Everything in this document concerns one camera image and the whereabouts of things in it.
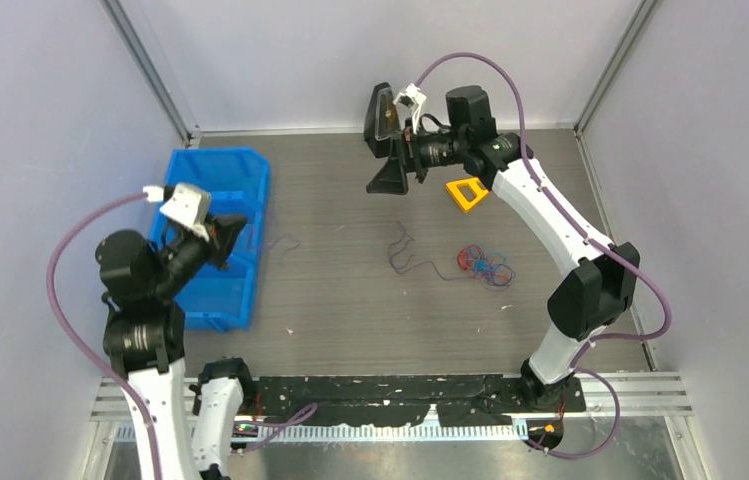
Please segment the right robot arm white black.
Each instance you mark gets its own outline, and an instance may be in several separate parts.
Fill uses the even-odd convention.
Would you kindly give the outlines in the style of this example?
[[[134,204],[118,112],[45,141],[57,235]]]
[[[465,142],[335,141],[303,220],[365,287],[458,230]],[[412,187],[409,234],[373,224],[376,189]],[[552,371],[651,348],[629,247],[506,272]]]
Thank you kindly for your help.
[[[363,139],[383,167],[368,183],[375,194],[404,195],[408,175],[423,182],[429,169],[460,165],[511,207],[542,242],[562,275],[550,296],[551,325],[522,364],[518,398],[528,408],[557,403],[573,377],[577,354],[632,303],[640,254],[595,230],[561,195],[516,133],[501,133],[487,93],[477,85],[446,96],[448,121],[423,127],[425,95],[414,85],[395,93],[373,88]]]

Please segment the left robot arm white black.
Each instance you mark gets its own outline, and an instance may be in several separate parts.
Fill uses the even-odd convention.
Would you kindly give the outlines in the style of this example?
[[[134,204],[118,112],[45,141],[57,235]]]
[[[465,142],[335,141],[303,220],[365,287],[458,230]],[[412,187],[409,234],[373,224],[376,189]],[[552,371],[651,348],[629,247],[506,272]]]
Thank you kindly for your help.
[[[239,214],[208,215],[207,239],[179,227],[163,247],[135,230],[119,230],[95,251],[108,307],[103,349],[125,383],[145,479],[231,476],[234,418],[255,405],[256,383],[240,357],[205,364],[189,387],[197,423],[188,426],[185,313],[175,298],[204,266],[228,268],[246,224]]]

